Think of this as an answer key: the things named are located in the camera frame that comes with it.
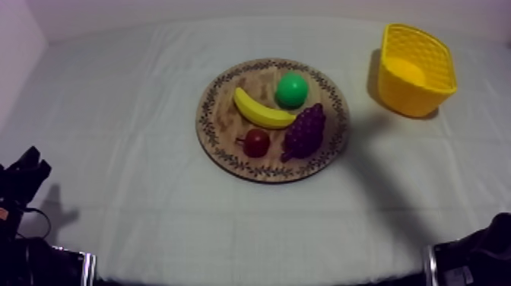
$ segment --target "decorative plate border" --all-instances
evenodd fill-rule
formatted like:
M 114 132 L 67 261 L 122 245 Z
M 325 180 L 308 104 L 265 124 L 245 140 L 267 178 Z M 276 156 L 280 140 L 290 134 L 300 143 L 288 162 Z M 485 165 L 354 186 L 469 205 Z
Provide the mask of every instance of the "decorative plate border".
M 307 162 L 307 165 L 302 167 L 270 167 L 261 166 L 254 167 L 248 161 L 243 161 L 238 156 L 228 154 L 223 148 L 219 148 L 219 138 L 215 130 L 211 116 L 213 115 L 212 108 L 216 104 L 219 88 L 231 81 L 234 77 L 241 75 L 244 72 L 264 70 L 270 67 L 285 68 L 291 71 L 301 71 L 308 73 L 319 85 L 319 87 L 328 92 L 328 98 L 332 101 L 332 108 L 335 111 L 335 118 L 339 121 L 339 128 L 335 131 L 334 135 L 328 142 L 327 151 L 322 151 L 314 158 Z M 204 103 L 198 110 L 197 119 L 197 132 L 202 131 L 207 139 L 202 142 L 199 135 L 199 141 L 203 148 L 204 145 L 209 145 L 213 148 L 213 152 L 209 154 L 214 157 L 215 163 L 223 161 L 232 170 L 246 170 L 251 177 L 242 176 L 248 180 L 255 180 L 261 183 L 286 183 L 295 180 L 301 180 L 308 176 L 317 173 L 326 167 L 334 157 L 336 157 L 348 142 L 348 126 L 349 126 L 349 113 L 345 100 L 342 97 L 339 89 L 335 84 L 326 78 L 321 72 L 310 68 L 308 65 L 301 64 L 288 59 L 256 59 L 236 65 L 220 76 L 218 76 L 211 84 L 208 85 L 207 92 L 205 93 Z M 261 181 L 258 177 L 261 176 L 282 176 L 285 180 L 281 181 Z

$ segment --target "white wall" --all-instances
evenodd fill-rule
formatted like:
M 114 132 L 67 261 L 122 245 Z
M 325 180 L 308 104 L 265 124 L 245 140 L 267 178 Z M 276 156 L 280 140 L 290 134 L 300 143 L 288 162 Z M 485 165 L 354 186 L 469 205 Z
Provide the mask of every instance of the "white wall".
M 0 129 L 47 46 L 24 0 L 0 0 Z
M 50 40 L 137 24 L 243 15 L 402 21 L 507 41 L 511 0 L 28 0 Z

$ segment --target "plastic fruit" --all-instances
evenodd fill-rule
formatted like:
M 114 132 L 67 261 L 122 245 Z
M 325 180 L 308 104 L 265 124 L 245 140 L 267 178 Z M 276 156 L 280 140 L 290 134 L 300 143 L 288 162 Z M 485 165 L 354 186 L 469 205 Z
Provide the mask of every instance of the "plastic fruit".
M 243 153 L 249 157 L 263 157 L 270 148 L 270 136 L 261 129 L 250 129 L 245 139 L 236 139 L 243 143 Z
M 296 109 L 305 103 L 309 85 L 301 75 L 294 72 L 285 74 L 278 82 L 275 99 L 278 105 L 286 109 Z
M 258 103 L 240 87 L 236 87 L 234 103 L 245 118 L 266 129 L 286 128 L 297 118 L 286 111 L 274 110 Z
M 281 161 L 305 158 L 316 152 L 323 142 L 326 116 L 320 103 L 306 108 L 287 129 Z

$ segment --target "cable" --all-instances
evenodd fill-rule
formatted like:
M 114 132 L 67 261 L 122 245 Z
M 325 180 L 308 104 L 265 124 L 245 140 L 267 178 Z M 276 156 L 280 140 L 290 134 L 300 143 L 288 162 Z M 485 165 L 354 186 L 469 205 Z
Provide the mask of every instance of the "cable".
M 48 216 L 43 211 L 39 210 L 38 208 L 24 208 L 24 209 L 22 209 L 22 211 L 25 213 L 36 212 L 36 213 L 42 215 L 46 219 L 46 222 L 48 222 L 48 229 L 46 230 L 46 233 L 42 236 L 42 238 L 45 239 L 46 237 L 48 237 L 49 233 L 52 231 L 52 222 L 49 220 Z

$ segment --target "banana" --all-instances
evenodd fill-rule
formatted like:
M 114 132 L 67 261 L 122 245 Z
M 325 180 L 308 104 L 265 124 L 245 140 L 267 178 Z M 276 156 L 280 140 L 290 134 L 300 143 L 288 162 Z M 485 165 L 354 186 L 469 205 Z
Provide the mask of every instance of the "banana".
M 236 87 L 234 103 L 245 118 L 266 129 L 286 128 L 297 118 L 283 110 L 273 110 L 258 103 L 240 87 Z

